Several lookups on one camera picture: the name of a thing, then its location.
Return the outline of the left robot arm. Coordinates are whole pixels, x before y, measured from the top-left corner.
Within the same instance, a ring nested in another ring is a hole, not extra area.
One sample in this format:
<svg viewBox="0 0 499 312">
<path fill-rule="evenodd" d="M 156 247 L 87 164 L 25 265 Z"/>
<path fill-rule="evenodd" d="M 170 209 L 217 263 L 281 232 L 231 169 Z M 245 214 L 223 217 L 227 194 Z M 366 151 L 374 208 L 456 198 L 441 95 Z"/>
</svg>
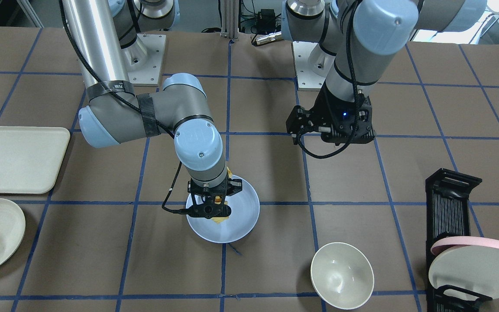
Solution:
<svg viewBox="0 0 499 312">
<path fill-rule="evenodd" d="M 317 43 L 333 57 L 311 109 L 293 108 L 286 130 L 299 144 L 307 133 L 327 143 L 375 139 L 369 95 L 395 55 L 418 29 L 462 32 L 486 8 L 485 0 L 285 0 L 282 37 Z"/>
</svg>

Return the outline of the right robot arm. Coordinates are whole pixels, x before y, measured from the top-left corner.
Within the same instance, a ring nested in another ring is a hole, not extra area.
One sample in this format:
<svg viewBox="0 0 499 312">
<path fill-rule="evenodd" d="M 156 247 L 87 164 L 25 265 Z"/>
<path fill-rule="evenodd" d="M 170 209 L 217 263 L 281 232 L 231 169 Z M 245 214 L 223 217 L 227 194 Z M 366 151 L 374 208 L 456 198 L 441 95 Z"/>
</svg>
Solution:
<svg viewBox="0 0 499 312">
<path fill-rule="evenodd" d="M 89 104 L 78 120 L 86 142 L 94 148 L 168 134 L 179 164 L 190 174 L 192 205 L 172 213 L 193 218 L 230 216 L 227 197 L 242 191 L 233 179 L 215 127 L 207 96 L 191 74 L 166 79 L 157 93 L 136 95 L 113 16 L 106 0 L 60 0 L 61 20 L 83 67 Z"/>
</svg>

